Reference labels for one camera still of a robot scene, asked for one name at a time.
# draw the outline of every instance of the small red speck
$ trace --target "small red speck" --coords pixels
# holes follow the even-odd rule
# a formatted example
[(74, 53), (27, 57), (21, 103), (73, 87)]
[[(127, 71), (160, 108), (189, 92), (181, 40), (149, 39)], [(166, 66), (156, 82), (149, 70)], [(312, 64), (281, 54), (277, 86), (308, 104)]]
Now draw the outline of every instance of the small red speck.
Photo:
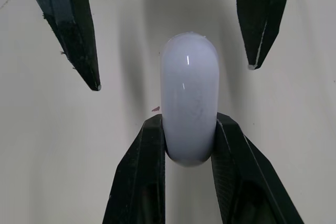
[(160, 110), (160, 106), (158, 106), (157, 108), (155, 108), (154, 110), (152, 110), (152, 112), (159, 111), (159, 110)]

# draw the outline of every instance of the white wall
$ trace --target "white wall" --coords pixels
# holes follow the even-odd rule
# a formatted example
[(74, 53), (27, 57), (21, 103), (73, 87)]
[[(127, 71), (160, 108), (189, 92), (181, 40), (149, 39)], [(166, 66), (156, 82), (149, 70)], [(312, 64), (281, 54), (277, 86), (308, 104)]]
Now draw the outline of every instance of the white wall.
[[(0, 0), (0, 6), (6, 0)], [(101, 223), (114, 172), (160, 105), (159, 51), (178, 33), (221, 55), (219, 111), (271, 160), (305, 223), (336, 223), (336, 4), (288, 0), (247, 70), (235, 0), (90, 0), (102, 90), (72, 69), (35, 0), (0, 9), (0, 223)], [(211, 164), (167, 160), (166, 223), (221, 223)]]

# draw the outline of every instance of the white background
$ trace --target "white background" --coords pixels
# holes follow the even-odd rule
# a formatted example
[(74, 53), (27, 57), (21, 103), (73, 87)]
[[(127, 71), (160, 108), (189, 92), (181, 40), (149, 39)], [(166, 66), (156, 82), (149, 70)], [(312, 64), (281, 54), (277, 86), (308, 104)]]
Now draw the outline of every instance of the white background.
[[(0, 5), (7, 0), (0, 0)], [(236, 0), (90, 0), (102, 90), (67, 61), (35, 0), (0, 9), (0, 223), (101, 223), (114, 172), (160, 105), (159, 52), (195, 31), (220, 55), (219, 112), (270, 159), (305, 223), (336, 223), (336, 2), (288, 0), (247, 70)], [(166, 223), (221, 223), (210, 161), (167, 160)]]

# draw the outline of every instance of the soft white object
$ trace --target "soft white object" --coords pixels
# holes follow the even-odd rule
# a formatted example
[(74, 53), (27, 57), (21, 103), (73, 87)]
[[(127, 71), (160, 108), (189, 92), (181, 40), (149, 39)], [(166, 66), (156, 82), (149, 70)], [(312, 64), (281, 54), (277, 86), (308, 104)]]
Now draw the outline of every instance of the soft white object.
[(172, 160), (193, 166), (210, 157), (218, 86), (218, 55), (207, 38), (184, 33), (167, 42), (161, 59), (161, 105)]

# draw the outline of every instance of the black plastic part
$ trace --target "black plastic part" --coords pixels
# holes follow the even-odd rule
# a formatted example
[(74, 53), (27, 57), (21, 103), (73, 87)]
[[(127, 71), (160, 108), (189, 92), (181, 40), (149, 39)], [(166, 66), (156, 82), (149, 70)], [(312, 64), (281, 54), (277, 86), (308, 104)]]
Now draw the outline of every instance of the black plastic part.
[(237, 0), (249, 69), (261, 67), (279, 33), (287, 0)]
[(165, 223), (162, 117), (146, 120), (117, 167), (103, 224)]
[(90, 89), (101, 88), (89, 0), (36, 0), (65, 55)]
[[(120, 162), (103, 224), (165, 222), (162, 116), (145, 121)], [(211, 156), (225, 224), (303, 224), (268, 159), (230, 117), (218, 113)]]
[(269, 160), (220, 113), (211, 160), (223, 223), (303, 223)]

